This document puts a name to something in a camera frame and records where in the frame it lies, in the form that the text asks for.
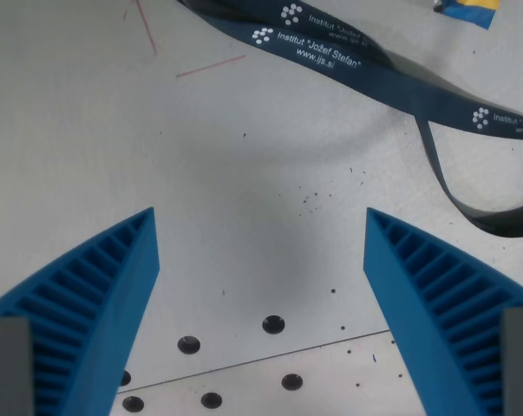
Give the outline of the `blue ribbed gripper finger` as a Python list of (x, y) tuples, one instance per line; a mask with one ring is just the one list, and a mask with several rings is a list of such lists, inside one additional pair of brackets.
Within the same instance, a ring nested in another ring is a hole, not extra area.
[(374, 208), (363, 271), (426, 414), (503, 414), (500, 318), (523, 286)]
[(35, 414), (110, 413), (159, 271), (149, 207), (0, 297), (0, 318), (29, 322)]

